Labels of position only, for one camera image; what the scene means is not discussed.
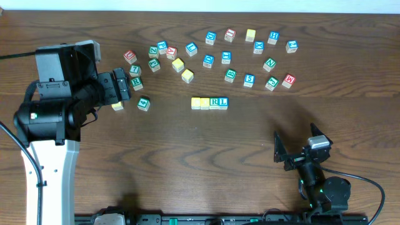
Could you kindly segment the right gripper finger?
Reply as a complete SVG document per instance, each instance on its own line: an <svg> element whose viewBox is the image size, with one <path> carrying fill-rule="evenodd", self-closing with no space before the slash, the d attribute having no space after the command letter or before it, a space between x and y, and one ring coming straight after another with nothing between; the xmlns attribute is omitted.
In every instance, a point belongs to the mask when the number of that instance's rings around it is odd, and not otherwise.
<svg viewBox="0 0 400 225"><path fill-rule="evenodd" d="M322 136L324 133L312 122L310 124L312 137Z"/></svg>
<svg viewBox="0 0 400 225"><path fill-rule="evenodd" d="M274 162L280 163L285 161L286 158L287 158L286 148L284 147L278 133L274 131Z"/></svg>

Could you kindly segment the blue l block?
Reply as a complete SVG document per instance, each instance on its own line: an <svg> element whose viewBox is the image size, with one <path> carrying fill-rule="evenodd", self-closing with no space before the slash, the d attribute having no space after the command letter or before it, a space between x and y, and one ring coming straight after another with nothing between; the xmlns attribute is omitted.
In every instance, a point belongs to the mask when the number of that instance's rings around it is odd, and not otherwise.
<svg viewBox="0 0 400 225"><path fill-rule="evenodd" d="M218 98L218 109L226 110L229 107L229 99L227 97Z"/></svg>
<svg viewBox="0 0 400 225"><path fill-rule="evenodd" d="M192 57L198 53L198 47L194 42L190 42L186 45L186 52L190 57Z"/></svg>

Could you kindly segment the yellow C block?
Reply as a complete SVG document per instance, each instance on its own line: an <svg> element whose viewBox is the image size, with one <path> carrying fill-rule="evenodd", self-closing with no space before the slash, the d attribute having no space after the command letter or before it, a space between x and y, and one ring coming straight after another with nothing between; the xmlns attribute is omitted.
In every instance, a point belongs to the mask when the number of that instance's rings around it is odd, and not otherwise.
<svg viewBox="0 0 400 225"><path fill-rule="evenodd" d="M201 108L201 98L200 97L192 97L191 98L191 109L198 110Z"/></svg>

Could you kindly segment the green r block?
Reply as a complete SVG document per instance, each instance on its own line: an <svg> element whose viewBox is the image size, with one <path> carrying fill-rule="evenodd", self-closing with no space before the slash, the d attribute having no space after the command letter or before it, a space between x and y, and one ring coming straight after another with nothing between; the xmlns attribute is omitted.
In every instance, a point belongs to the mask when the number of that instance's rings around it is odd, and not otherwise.
<svg viewBox="0 0 400 225"><path fill-rule="evenodd" d="M218 97L210 97L209 109L219 109L219 98Z"/></svg>
<svg viewBox="0 0 400 225"><path fill-rule="evenodd" d="M132 87L135 91L141 90L144 88L143 83L140 77L135 77L131 79Z"/></svg>

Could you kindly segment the yellow O block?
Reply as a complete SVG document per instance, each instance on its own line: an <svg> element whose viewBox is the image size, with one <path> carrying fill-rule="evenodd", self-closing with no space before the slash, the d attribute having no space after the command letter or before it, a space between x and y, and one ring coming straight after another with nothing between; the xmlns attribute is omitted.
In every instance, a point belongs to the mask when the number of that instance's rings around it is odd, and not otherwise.
<svg viewBox="0 0 400 225"><path fill-rule="evenodd" d="M209 110L210 107L210 98L209 97L202 97L200 99L200 108L201 110Z"/></svg>

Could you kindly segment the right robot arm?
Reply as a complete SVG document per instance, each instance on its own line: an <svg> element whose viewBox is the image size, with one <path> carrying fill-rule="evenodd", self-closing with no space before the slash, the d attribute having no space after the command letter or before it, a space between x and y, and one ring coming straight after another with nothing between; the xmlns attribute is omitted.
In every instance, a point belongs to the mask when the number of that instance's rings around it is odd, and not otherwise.
<svg viewBox="0 0 400 225"><path fill-rule="evenodd" d="M315 124L310 124L310 128L312 136L297 154L289 154L275 132L274 162L283 162L285 171L299 173L299 191L306 192L302 198L309 201L312 209L319 213L346 211L351 195L350 182L337 176L326 177L321 168L321 163L330 157L333 142Z"/></svg>

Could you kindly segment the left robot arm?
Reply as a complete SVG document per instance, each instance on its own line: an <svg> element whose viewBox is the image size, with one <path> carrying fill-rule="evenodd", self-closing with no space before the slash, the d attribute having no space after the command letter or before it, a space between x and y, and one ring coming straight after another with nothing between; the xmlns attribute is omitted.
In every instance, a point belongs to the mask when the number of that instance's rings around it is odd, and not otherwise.
<svg viewBox="0 0 400 225"><path fill-rule="evenodd" d="M74 175L81 128L97 108L127 101L121 68L98 73L40 69L14 115L26 172L27 224L74 223Z"/></svg>

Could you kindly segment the red U block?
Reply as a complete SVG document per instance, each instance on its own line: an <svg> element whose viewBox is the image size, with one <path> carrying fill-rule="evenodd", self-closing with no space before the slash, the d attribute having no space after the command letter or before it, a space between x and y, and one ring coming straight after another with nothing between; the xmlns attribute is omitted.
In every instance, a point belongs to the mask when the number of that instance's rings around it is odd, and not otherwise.
<svg viewBox="0 0 400 225"><path fill-rule="evenodd" d="M125 52L123 56L129 64L133 64L138 60L136 54L131 50Z"/></svg>

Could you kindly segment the red M block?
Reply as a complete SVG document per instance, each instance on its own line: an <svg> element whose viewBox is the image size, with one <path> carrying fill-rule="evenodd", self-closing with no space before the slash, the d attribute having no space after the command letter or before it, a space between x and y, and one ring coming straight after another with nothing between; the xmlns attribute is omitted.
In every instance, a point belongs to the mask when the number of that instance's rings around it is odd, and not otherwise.
<svg viewBox="0 0 400 225"><path fill-rule="evenodd" d="M284 78L282 85L285 88L290 88L296 81L296 77L291 75L291 74L287 74L286 77Z"/></svg>

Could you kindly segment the blue P block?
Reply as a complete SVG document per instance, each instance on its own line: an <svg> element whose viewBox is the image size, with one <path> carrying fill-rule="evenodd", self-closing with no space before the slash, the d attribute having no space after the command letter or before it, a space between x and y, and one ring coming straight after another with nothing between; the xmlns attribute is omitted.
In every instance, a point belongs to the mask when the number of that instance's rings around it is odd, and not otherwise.
<svg viewBox="0 0 400 225"><path fill-rule="evenodd" d="M160 54L166 54L168 50L168 44L166 41L160 41L157 43L157 48Z"/></svg>

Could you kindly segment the red A block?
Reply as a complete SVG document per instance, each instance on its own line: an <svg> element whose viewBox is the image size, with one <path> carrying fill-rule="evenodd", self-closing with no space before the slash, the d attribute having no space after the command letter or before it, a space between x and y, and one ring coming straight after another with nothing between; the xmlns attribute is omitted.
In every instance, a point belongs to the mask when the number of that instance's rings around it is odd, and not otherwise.
<svg viewBox="0 0 400 225"><path fill-rule="evenodd" d="M175 47L169 46L166 51L166 57L171 60L175 60L178 50Z"/></svg>

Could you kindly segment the blue 5 block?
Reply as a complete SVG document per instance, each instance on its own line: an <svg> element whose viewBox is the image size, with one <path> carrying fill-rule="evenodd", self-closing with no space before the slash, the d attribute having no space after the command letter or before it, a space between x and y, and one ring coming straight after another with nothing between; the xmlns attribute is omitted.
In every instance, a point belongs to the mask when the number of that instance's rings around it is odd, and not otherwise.
<svg viewBox="0 0 400 225"><path fill-rule="evenodd" d="M251 87L253 87L254 82L255 82L255 76L252 75L252 74L246 74L245 77L244 77L243 86L251 88Z"/></svg>

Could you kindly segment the green B block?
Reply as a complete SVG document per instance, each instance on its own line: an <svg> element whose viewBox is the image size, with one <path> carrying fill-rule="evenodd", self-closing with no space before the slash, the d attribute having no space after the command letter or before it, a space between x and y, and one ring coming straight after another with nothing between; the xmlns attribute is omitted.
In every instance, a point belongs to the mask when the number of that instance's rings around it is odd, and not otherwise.
<svg viewBox="0 0 400 225"><path fill-rule="evenodd" d="M236 72L235 70L233 70L233 69L228 69L228 70L226 71L224 80L227 81L227 82L229 82L229 83L233 83L233 82L234 82L234 79L235 79L235 77L236 77L236 74L237 74L237 72Z"/></svg>

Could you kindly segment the blue D block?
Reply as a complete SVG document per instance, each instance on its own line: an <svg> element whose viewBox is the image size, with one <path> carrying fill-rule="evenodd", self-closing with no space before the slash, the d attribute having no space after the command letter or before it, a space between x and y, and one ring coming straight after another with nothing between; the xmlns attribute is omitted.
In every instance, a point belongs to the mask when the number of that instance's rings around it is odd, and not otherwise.
<svg viewBox="0 0 400 225"><path fill-rule="evenodd" d="M212 68L214 63L214 56L206 54L203 59L203 66L205 68Z"/></svg>

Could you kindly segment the blue H block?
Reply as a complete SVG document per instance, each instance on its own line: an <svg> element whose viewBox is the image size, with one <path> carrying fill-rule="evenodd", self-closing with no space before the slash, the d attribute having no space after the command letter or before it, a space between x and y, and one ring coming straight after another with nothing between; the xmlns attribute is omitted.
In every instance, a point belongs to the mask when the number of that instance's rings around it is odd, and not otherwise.
<svg viewBox="0 0 400 225"><path fill-rule="evenodd" d="M279 40L279 33L276 31L271 31L269 33L269 38L267 40L268 44L276 45L277 41Z"/></svg>

